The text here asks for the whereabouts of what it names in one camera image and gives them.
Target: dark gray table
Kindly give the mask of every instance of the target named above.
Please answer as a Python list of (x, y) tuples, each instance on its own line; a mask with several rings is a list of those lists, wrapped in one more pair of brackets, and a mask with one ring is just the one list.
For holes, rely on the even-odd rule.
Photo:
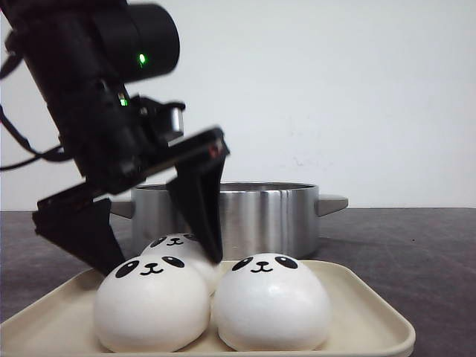
[[(130, 222), (112, 227), (130, 255)], [(476, 209), (346, 209), (321, 220), (312, 258), (352, 269), (415, 327), (413, 356), (476, 356)], [(1, 213), (1, 320), (88, 268)]]

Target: robotic arm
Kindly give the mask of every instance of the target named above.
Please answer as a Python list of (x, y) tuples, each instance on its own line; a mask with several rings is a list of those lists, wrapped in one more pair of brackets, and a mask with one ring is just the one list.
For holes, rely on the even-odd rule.
[[(73, 158), (86, 178), (38, 202), (36, 232), (108, 274), (124, 257), (109, 226), (111, 202), (97, 198), (175, 167), (177, 178), (167, 184), (172, 200), (219, 262), (219, 182), (229, 153), (223, 132), (215, 128), (173, 144), (183, 135), (185, 105), (130, 97), (124, 87), (175, 68), (179, 35), (168, 12), (123, 0), (0, 5), (13, 28), (0, 78), (24, 60), (59, 130), (59, 147), (28, 150), (50, 161)], [(15, 134), (3, 113), (2, 122)]]

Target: green led light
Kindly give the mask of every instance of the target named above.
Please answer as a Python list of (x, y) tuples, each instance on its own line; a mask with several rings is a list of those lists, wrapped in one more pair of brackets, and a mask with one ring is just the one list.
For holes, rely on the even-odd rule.
[(142, 67), (147, 63), (147, 57), (145, 54), (138, 55), (139, 66)]

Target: white wall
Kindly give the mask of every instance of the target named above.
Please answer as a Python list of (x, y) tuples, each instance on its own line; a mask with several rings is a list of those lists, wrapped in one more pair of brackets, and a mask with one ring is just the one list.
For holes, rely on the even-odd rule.
[[(476, 207), (476, 1), (161, 4), (180, 62), (129, 91), (183, 100), (187, 134), (219, 124), (224, 180), (318, 183), (351, 207)], [(34, 147), (57, 142), (24, 66), (1, 94)], [(5, 132), (1, 148), (2, 164), (27, 157)], [(79, 181), (72, 163), (2, 173), (1, 208), (34, 209)]]

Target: pot rim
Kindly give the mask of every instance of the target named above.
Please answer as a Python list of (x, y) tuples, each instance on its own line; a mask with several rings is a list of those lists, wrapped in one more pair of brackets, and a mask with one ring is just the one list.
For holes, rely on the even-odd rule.
[[(250, 193), (270, 191), (299, 191), (317, 188), (316, 184), (303, 184), (296, 182), (278, 181), (226, 181), (220, 184), (220, 193)], [(160, 190), (165, 191), (165, 184), (143, 184), (135, 190)]]

